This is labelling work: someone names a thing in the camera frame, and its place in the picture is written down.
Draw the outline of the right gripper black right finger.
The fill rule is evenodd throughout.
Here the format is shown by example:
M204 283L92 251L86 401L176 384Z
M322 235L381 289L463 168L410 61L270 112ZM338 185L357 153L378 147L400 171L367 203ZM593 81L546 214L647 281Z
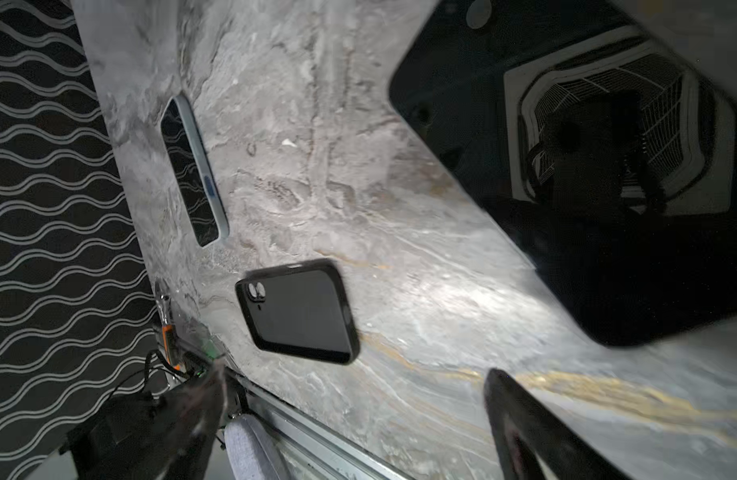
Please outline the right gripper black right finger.
M485 407L506 479L544 479L543 465L558 479L626 479L512 376L489 371Z

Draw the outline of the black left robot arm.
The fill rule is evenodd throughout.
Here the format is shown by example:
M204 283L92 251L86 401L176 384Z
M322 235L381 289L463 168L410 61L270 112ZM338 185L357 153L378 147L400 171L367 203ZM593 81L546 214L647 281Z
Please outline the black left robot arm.
M154 436L162 402L146 393L114 396L66 434L60 454L72 456L80 479L154 479L166 468Z

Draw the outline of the blue phone black screen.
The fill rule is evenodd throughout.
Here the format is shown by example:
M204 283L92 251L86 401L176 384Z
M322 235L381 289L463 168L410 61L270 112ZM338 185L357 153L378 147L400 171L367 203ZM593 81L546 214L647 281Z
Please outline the blue phone black screen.
M198 123L184 94L170 98L160 118L160 134L198 246L204 248L228 237L226 211Z

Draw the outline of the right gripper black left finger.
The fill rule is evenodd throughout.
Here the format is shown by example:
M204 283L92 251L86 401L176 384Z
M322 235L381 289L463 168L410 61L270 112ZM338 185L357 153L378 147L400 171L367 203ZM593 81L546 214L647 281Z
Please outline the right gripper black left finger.
M155 397L162 402L154 436L166 468L154 479L202 479L214 438L228 405L226 368L214 365L202 376Z

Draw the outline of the black phone case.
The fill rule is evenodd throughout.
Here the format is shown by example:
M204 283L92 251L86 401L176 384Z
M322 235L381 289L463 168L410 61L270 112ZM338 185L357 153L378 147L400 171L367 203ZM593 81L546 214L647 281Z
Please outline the black phone case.
M316 259L249 271L234 286L260 350L348 365L360 354L340 270Z

